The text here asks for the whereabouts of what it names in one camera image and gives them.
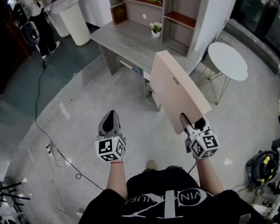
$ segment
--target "person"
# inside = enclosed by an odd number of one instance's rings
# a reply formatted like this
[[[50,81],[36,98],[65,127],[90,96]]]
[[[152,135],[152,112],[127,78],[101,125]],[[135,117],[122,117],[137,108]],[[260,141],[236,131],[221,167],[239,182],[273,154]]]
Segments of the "person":
[[[113,161],[105,190],[92,200],[79,224],[100,221],[163,223],[265,223],[236,192],[225,190],[208,158],[196,159],[200,186],[181,167],[158,171],[150,161],[141,174],[126,183],[124,162]]]
[[[34,22],[39,32],[40,40],[37,46],[40,50],[42,58],[44,59],[47,57],[47,54],[49,52],[48,50],[50,50],[50,52],[54,52],[60,45],[60,42],[54,41],[51,28],[47,23],[47,20],[44,15],[44,9],[42,8],[39,2],[40,0],[23,1],[31,10],[31,17],[29,20]]]

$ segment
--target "small box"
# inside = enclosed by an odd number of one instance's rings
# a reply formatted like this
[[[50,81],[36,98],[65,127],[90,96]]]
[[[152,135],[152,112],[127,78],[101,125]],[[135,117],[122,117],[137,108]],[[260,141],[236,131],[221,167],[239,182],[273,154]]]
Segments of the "small box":
[[[95,142],[97,156],[105,161],[111,162],[120,160],[125,149],[125,143],[119,136]]]
[[[220,148],[216,134],[205,136],[196,136],[192,141],[190,148],[198,159],[209,158]]]

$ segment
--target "potted plant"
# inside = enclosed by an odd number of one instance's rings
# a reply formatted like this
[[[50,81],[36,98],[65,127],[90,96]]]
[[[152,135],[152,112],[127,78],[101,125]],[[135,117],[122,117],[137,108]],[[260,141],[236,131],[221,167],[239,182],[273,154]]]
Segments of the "potted plant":
[[[155,22],[155,23],[150,23],[150,28],[151,28],[151,34],[153,35],[154,38],[160,37],[161,36],[161,31],[162,31],[162,23]]]

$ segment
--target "desk leg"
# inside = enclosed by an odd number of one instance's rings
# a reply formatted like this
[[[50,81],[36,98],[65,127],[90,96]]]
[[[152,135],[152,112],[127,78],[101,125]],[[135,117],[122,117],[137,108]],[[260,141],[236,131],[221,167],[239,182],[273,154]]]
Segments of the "desk leg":
[[[157,112],[159,112],[161,109],[161,104],[158,101],[158,98],[153,93],[153,90],[152,90],[150,84],[148,83],[149,81],[146,80],[145,78],[143,78],[143,80],[144,80],[144,98],[147,102],[149,102],[152,105],[152,107]]]
[[[103,58],[109,68],[111,75],[113,75],[123,66],[123,64],[116,62],[116,55],[114,52],[110,51],[109,49],[100,44],[98,46],[103,54]]]

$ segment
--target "shelf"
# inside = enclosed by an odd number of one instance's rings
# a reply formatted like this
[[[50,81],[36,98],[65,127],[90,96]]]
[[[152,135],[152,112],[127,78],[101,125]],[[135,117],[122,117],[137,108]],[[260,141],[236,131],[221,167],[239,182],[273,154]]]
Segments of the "shelf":
[[[151,5],[151,6],[154,6],[154,7],[160,7],[160,8],[163,7],[163,4],[159,3],[159,2],[146,2],[147,0],[133,0],[133,1],[148,4],[148,5]]]
[[[177,51],[182,56],[187,56],[189,46],[173,39],[168,38],[165,42],[163,42],[166,46],[169,46],[171,49]]]
[[[167,13],[165,17],[172,21],[176,21],[177,23],[182,24],[190,29],[195,29],[196,20],[193,18],[187,17],[174,11]]]

